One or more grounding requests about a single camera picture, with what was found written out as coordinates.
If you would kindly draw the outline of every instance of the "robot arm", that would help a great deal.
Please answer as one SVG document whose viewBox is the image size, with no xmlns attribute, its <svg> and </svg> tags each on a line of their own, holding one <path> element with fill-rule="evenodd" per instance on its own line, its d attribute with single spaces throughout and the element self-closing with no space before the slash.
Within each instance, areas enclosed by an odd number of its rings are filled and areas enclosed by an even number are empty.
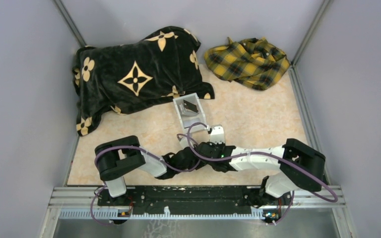
<svg viewBox="0 0 381 238">
<path fill-rule="evenodd" d="M 186 147 L 186 145 L 182 143 L 183 140 L 185 139 L 182 138 L 181 145 L 184 149 L 173 157 L 170 157 L 169 154 L 163 157 L 157 156 L 157 158 L 149 156 L 148 152 L 140 147 L 136 136 L 125 137 L 98 146 L 95 149 L 96 155 L 101 154 L 108 148 L 120 147 L 117 150 L 105 152 L 96 162 L 96 166 L 100 172 L 100 179 L 107 185 L 110 196 L 117 197 L 126 193 L 127 188 L 123 176 L 134 169 L 146 171 L 158 179 L 168 179 L 178 172 L 167 168 L 165 161 L 170 165 L 177 161 L 183 161 L 185 163 L 181 164 L 184 166 L 182 169 L 193 167 L 196 162 L 199 161 L 199 158 L 192 153 L 189 147 Z M 122 160 L 118 153 L 120 149 L 125 155 L 125 158 Z M 236 146 L 226 146 L 224 130 L 222 126 L 217 125 L 213 126 L 210 131 L 210 141 L 199 144 L 196 147 L 196 151 L 209 158 L 247 154 L 246 156 L 223 162 L 204 161 L 200 163 L 199 168 L 208 163 L 216 171 L 222 172 L 247 169 L 278 171 L 277 174 L 266 177 L 262 183 L 261 196 L 267 197 L 268 199 L 269 196 L 279 198 L 283 194 L 299 188 L 312 192 L 321 190 L 320 184 L 298 172 L 293 167 L 280 163 L 277 159 L 270 156 L 255 154 L 255 152 L 263 152 L 264 154 L 284 158 L 322 180 L 325 156 L 296 139 L 287 139 L 286 144 L 283 146 L 266 149 L 245 149 Z"/>
</svg>

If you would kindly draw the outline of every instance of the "yellow and black checkered fabric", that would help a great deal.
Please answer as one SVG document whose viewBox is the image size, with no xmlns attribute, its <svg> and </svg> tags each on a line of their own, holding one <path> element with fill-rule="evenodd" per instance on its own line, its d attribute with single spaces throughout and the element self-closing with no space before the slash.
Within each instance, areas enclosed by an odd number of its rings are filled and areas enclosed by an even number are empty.
<svg viewBox="0 0 381 238">
<path fill-rule="evenodd" d="M 222 80 L 265 90 L 277 83 L 290 67 L 285 53 L 265 38 L 228 40 L 228 45 L 211 48 L 204 55 L 208 68 Z"/>
</svg>

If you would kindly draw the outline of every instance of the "beige floor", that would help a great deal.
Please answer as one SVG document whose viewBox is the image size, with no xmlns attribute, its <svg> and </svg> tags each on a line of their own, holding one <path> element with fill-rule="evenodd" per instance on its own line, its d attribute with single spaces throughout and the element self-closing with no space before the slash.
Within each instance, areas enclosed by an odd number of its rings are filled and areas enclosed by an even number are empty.
<svg viewBox="0 0 381 238">
<path fill-rule="evenodd" d="M 287 138 L 306 143 L 287 73 L 266 91 L 222 81 L 204 65 L 201 65 L 201 73 L 203 80 L 211 83 L 215 91 L 215 100 L 201 100 L 203 110 L 210 125 L 223 125 L 226 144 L 266 148 L 283 145 Z M 173 103 L 126 116 L 108 112 L 94 132 L 80 138 L 68 184 L 102 184 L 94 166 L 94 148 L 104 142 L 136 135 L 142 147 L 164 155 L 181 150 L 177 133 L 182 131 Z M 198 142 L 208 140 L 206 132 L 195 133 L 194 138 Z M 205 166 L 168 180 L 158 180 L 143 171 L 134 170 L 125 175 L 125 180 L 127 185 L 250 185 L 260 184 L 264 176 L 272 174 L 272 171 L 257 170 L 220 173 Z"/>
</svg>

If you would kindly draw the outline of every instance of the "black blanket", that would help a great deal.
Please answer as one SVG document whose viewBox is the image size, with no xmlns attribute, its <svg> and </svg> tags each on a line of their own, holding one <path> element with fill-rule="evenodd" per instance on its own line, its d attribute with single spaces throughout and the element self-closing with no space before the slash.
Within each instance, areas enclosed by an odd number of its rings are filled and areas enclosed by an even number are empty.
<svg viewBox="0 0 381 238">
<path fill-rule="evenodd" d="M 131 114 L 191 93 L 214 99 L 212 86 L 202 82 L 199 46 L 188 30 L 169 26 L 135 44 L 79 49 L 72 69 L 78 134 L 94 131 L 110 110 Z"/>
</svg>

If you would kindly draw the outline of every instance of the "cable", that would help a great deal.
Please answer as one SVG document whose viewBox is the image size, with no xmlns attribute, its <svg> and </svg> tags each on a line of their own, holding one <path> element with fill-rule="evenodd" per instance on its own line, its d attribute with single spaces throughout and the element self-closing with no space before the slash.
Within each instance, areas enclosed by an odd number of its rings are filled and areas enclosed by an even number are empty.
<svg viewBox="0 0 381 238">
<path fill-rule="evenodd" d="M 192 137 L 188 137 L 187 135 L 185 134 L 182 134 L 182 133 L 179 133 L 176 135 L 177 139 L 180 141 L 180 136 L 184 137 L 184 138 L 189 138 L 196 146 L 198 146 L 198 142 L 193 139 Z"/>
<path fill-rule="evenodd" d="M 188 128 L 188 132 L 187 132 L 187 136 L 188 136 L 188 145 L 189 145 L 189 148 L 192 150 L 192 152 L 198 156 L 199 158 L 203 159 L 203 160 L 208 160 L 208 161 L 225 161 L 225 160 L 230 160 L 230 159 L 234 159 L 234 158 L 239 158 L 239 157 L 244 157 L 244 156 L 247 156 L 248 154 L 247 153 L 244 153 L 244 154 L 239 154 L 239 155 L 233 155 L 233 156 L 228 156 L 228 157 L 224 157 L 224 158 L 217 158 L 217 159 L 212 159 L 212 158 L 208 158 L 208 157 L 205 157 L 201 154 L 199 154 L 192 146 L 191 146 L 191 140 L 190 140 L 190 136 L 191 136 L 191 129 L 192 127 L 194 126 L 197 126 L 197 125 L 203 125 L 205 127 L 207 127 L 207 125 L 205 125 L 204 123 L 201 123 L 201 122 L 195 122 L 194 124 L 192 124 L 189 128 Z M 328 186 L 326 185 L 323 181 L 319 180 L 318 178 L 316 178 L 315 176 L 313 176 L 311 173 L 307 172 L 306 170 L 302 169 L 301 167 L 299 166 L 296 166 L 295 164 L 281 158 L 281 157 L 278 157 L 276 155 L 272 155 L 272 154 L 269 154 L 269 153 L 266 153 L 266 152 L 260 152 L 260 151 L 253 151 L 251 152 L 251 155 L 264 155 L 264 156 L 268 156 L 268 157 L 271 157 L 271 158 L 274 158 L 282 163 L 285 163 L 291 167 L 293 167 L 294 169 L 298 170 L 299 172 L 303 173 L 304 175 L 306 175 L 307 177 L 309 177 L 310 179 L 312 179 L 313 181 L 319 183 L 322 187 L 324 187 L 326 190 L 328 190 L 328 192 L 330 192 L 333 196 L 334 199 L 329 199 L 329 198 L 326 198 L 322 195 L 319 195 L 317 194 L 316 192 L 311 192 L 313 195 L 325 200 L 325 201 L 328 201 L 328 202 L 337 202 L 338 201 L 338 196 L 336 195 L 336 193 Z"/>
<path fill-rule="evenodd" d="M 139 151 L 142 151 L 144 154 L 147 154 L 153 158 L 155 158 L 156 160 L 160 161 L 162 164 L 164 164 L 165 166 L 169 167 L 170 169 L 174 170 L 174 171 L 177 171 L 177 172 L 191 172 L 193 170 L 195 170 L 199 163 L 201 162 L 201 160 L 198 160 L 198 162 L 196 163 L 195 166 L 193 166 L 192 168 L 188 169 L 188 170 L 180 170 L 180 169 L 177 169 L 169 164 L 167 164 L 164 160 L 160 160 L 160 158 L 154 154 L 152 154 L 151 152 L 141 148 L 141 147 L 136 147 L 136 146 L 132 146 L 132 145 L 119 145 L 119 146 L 113 146 L 113 147 L 110 147 L 110 148 L 107 148 L 107 149 L 104 149 L 102 150 L 100 153 L 97 154 L 96 158 L 94 159 L 94 165 L 97 167 L 97 162 L 98 160 L 100 159 L 100 157 L 109 152 L 109 151 L 113 151 L 113 150 L 121 150 L 121 149 L 132 149 L 132 150 L 139 150 Z"/>
<path fill-rule="evenodd" d="M 281 198 L 278 199 L 278 215 L 281 217 Z"/>
<path fill-rule="evenodd" d="M 97 191 L 97 193 L 96 193 L 96 195 L 93 197 L 93 200 L 91 200 L 91 205 L 90 205 L 90 214 L 91 214 L 91 218 L 95 221 L 95 222 L 97 222 L 98 224 L 100 224 L 100 225 L 102 225 L 102 226 L 110 226 L 111 225 L 111 223 L 102 223 L 102 222 L 99 222 L 97 219 L 96 219 L 96 217 L 94 216 L 94 214 L 93 214 L 93 205 L 94 205 L 94 201 L 96 200 L 96 198 L 98 197 L 98 196 L 100 196 L 100 193 L 104 190 L 104 189 L 106 189 L 107 188 L 107 186 L 103 186 L 103 187 L 101 187 L 98 191 Z"/>
<path fill-rule="evenodd" d="M 293 200 L 294 200 L 294 191 L 291 193 L 290 204 L 288 204 L 288 207 L 287 207 L 287 209 L 285 209 L 285 212 L 282 215 L 282 217 L 278 218 L 278 221 L 276 221 L 275 224 L 274 223 L 267 223 L 267 224 L 268 225 L 278 225 L 278 223 L 280 223 L 284 219 L 284 217 L 287 216 L 288 211 L 290 211 L 291 205 L 293 205 Z"/>
<path fill-rule="evenodd" d="M 131 214 L 132 214 L 132 210 L 133 210 L 133 199 L 132 197 L 128 197 L 128 199 L 130 200 L 130 203 L 129 203 L 129 210 L 127 212 L 127 215 L 120 215 L 121 217 L 130 217 Z"/>
</svg>

